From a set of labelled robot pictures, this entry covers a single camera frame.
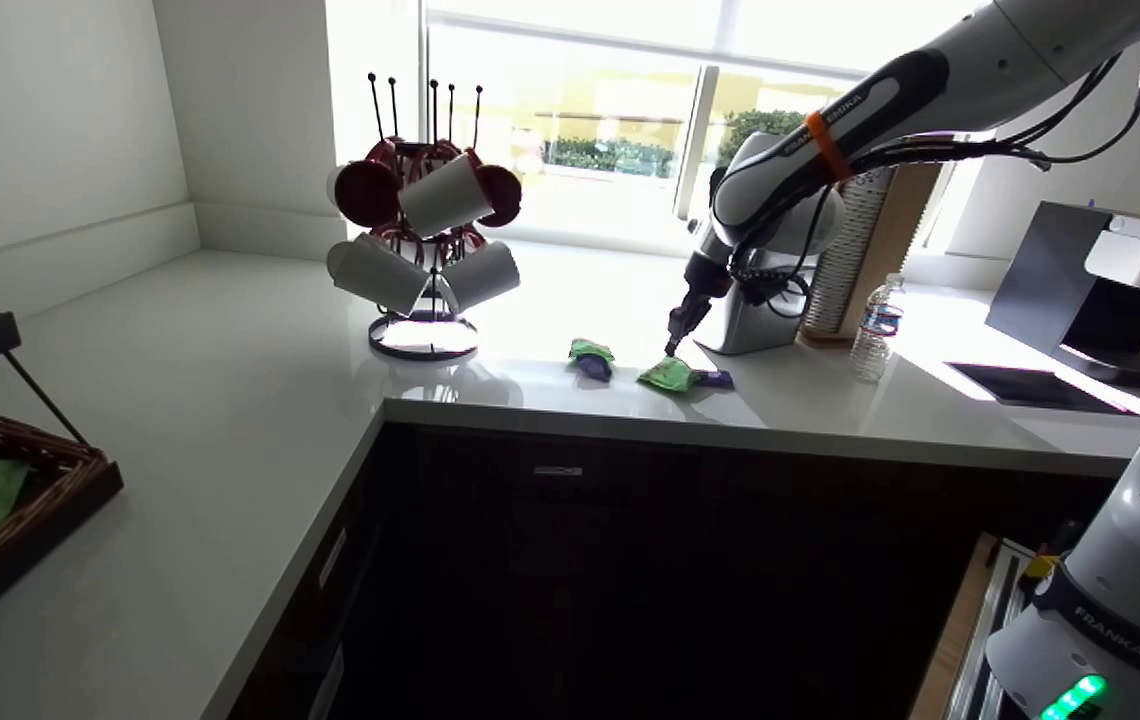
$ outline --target bright window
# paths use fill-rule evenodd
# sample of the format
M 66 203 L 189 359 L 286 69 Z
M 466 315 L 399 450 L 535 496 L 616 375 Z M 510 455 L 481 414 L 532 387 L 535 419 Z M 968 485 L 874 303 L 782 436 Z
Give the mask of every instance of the bright window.
M 367 72 L 399 72 L 405 137 L 428 129 L 425 80 L 455 84 L 461 145 L 470 141 L 470 88 L 483 84 L 481 156 L 522 181 L 510 233 L 687 253 L 707 174 L 748 129 L 787 129 L 826 107 L 975 5 L 326 0 L 326 17 L 356 27 L 326 27 L 333 45 L 347 45 L 333 51 L 335 145 L 347 158 L 374 137 Z

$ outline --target white countertop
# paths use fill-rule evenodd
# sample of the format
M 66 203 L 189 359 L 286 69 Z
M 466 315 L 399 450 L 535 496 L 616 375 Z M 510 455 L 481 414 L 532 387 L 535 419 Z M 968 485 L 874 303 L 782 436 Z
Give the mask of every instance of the white countertop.
M 373 308 L 301 259 L 204 253 L 27 321 L 19 355 L 118 458 L 123 490 L 0 594 L 0 720 L 209 711 L 241 682 L 235 657 L 263 639 L 252 629 L 291 586 L 384 401 L 1102 458 L 1140 441 L 1133 414 L 1017 414 L 907 359 L 857 382 L 809 346 L 723 359 L 740 390 L 662 401 L 630 370 L 661 359 L 678 259 L 517 257 L 522 288 L 470 313 L 483 346 L 452 365 L 373 355 Z M 573 336 L 606 339 L 620 375 L 573 375 Z M 0 411 L 57 429 L 5 365 Z

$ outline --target wicker basket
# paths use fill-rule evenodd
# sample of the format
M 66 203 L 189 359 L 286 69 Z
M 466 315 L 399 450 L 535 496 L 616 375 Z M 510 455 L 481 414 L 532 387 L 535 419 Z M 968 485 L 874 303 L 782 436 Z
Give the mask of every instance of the wicker basket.
M 95 449 L 0 414 L 0 458 L 33 465 L 15 513 L 0 524 L 0 592 L 118 490 L 118 469 Z

